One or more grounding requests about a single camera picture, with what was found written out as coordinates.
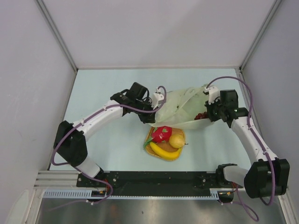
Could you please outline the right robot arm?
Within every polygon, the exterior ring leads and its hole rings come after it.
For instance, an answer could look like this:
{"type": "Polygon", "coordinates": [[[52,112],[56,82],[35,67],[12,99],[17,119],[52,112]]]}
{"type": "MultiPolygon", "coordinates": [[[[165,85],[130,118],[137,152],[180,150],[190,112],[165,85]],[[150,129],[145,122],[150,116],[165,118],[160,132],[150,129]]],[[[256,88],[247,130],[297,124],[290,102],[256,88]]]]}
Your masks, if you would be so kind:
{"type": "Polygon", "coordinates": [[[249,112],[239,107],[235,90],[220,91],[212,86],[204,89],[208,96],[205,102],[208,118],[214,122],[222,120],[236,134],[249,157],[251,167],[243,169],[235,164],[220,165],[215,181],[220,187],[231,182],[243,186],[250,198],[284,195],[287,190],[290,164],[279,159],[264,142],[252,124],[249,112]]]}

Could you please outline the yellow banana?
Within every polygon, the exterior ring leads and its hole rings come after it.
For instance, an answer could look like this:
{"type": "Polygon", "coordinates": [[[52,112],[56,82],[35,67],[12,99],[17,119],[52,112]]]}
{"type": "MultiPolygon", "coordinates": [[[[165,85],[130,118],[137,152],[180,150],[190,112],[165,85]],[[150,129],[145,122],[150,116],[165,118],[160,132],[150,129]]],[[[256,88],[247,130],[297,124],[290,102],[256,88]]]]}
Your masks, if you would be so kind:
{"type": "Polygon", "coordinates": [[[160,146],[158,146],[156,143],[154,142],[150,142],[149,143],[151,149],[158,155],[160,156],[162,159],[167,160],[167,161],[173,161],[176,160],[182,151],[182,148],[179,148],[177,151],[175,152],[167,152],[165,150],[163,150],[160,146]]]}

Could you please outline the red dragon fruit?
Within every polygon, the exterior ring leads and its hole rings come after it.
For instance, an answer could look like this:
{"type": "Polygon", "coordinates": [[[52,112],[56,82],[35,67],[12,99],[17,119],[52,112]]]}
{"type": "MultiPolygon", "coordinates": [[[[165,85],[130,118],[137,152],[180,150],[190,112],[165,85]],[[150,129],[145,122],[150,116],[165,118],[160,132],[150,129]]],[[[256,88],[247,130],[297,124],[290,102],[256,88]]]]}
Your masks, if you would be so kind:
{"type": "Polygon", "coordinates": [[[149,137],[146,139],[143,147],[145,148],[151,142],[161,143],[166,142],[172,135],[172,128],[168,126],[161,126],[154,128],[150,133],[149,137]]]}

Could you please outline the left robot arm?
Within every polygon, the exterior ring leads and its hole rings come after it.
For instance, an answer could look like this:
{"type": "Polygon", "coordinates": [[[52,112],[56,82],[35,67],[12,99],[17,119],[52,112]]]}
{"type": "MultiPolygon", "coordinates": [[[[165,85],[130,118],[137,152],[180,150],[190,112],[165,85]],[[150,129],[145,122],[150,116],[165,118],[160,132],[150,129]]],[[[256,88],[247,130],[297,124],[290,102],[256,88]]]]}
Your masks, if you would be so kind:
{"type": "Polygon", "coordinates": [[[59,124],[54,141],[53,154],[59,154],[66,165],[71,165],[87,175],[92,186],[103,182],[103,169],[88,156],[87,141],[104,125],[128,113],[138,115],[144,124],[154,123],[155,114],[165,94],[158,87],[153,95],[143,85],[134,82],[130,89],[114,94],[110,100],[93,114],[73,123],[63,121],[59,124]]]}

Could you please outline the red grapes bunch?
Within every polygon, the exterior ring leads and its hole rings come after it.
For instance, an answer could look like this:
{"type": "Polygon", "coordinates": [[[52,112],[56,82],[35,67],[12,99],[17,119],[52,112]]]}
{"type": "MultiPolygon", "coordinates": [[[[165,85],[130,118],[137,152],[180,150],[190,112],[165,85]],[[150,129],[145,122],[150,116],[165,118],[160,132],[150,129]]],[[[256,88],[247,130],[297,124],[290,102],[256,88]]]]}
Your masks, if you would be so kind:
{"type": "Polygon", "coordinates": [[[207,115],[207,112],[203,112],[203,113],[198,113],[194,120],[200,120],[200,119],[207,119],[208,118],[208,115],[207,115]]]}

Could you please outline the yellow pear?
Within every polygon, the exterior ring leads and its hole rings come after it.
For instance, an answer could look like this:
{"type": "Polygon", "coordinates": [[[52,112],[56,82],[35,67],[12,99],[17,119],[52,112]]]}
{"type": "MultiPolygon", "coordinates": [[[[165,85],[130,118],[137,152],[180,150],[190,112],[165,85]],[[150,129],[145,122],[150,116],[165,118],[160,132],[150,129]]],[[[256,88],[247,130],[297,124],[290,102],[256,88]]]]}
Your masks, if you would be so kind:
{"type": "Polygon", "coordinates": [[[183,135],[174,134],[169,138],[168,141],[169,145],[173,148],[179,149],[182,148],[184,145],[187,145],[186,140],[183,135]]]}

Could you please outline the translucent plastic bag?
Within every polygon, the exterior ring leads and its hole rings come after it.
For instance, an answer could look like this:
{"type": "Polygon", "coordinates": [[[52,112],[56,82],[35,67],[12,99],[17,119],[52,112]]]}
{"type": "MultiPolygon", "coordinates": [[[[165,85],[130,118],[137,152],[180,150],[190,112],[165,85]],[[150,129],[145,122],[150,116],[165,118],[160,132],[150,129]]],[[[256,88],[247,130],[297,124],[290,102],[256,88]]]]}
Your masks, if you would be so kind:
{"type": "Polygon", "coordinates": [[[205,102],[208,96],[204,94],[205,86],[189,87],[166,93],[166,102],[155,114],[152,127],[169,126],[178,129],[203,129],[214,124],[210,119],[195,117],[206,112],[205,102]]]}

